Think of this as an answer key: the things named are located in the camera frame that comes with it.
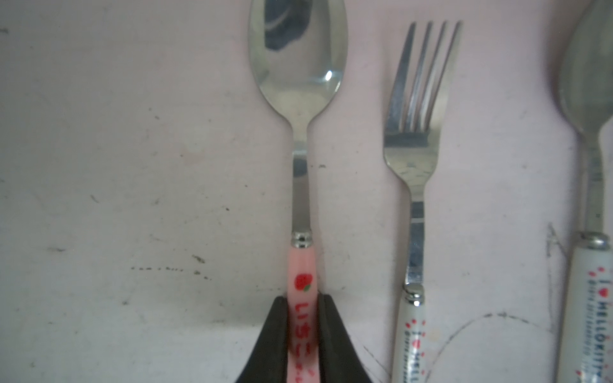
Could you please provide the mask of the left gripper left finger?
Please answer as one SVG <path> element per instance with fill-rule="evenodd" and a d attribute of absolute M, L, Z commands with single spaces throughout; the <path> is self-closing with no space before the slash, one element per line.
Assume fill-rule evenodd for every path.
<path fill-rule="evenodd" d="M 285 383 L 288 362 L 288 302 L 272 303 L 260 335 L 236 383 Z"/>

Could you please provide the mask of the pink strawberry handle spoon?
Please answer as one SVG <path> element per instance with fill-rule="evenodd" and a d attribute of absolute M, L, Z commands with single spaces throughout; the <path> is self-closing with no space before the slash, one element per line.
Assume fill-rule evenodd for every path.
<path fill-rule="evenodd" d="M 293 132 L 287 381 L 320 382 L 307 130 L 343 80 L 348 51 L 346 6 L 342 1 L 253 1 L 248 46 L 261 94 Z"/>

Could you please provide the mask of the white hello kitty fork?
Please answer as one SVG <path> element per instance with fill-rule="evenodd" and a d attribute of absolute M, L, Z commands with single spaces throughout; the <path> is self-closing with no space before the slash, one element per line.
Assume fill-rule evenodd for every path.
<path fill-rule="evenodd" d="M 391 380 L 426 379 L 426 185 L 437 167 L 441 130 L 450 97 L 464 24 L 448 34 L 442 22 L 434 45 L 434 24 L 428 22 L 420 49 L 417 25 L 408 30 L 394 78 L 384 126 L 383 156 L 410 193 L 410 230 L 404 282 L 400 293 Z"/>

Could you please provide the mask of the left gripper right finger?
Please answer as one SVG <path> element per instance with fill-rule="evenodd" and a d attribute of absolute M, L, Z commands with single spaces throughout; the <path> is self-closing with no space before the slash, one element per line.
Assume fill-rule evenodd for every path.
<path fill-rule="evenodd" d="M 318 319 L 321 382 L 371 383 L 330 295 L 318 294 Z"/>

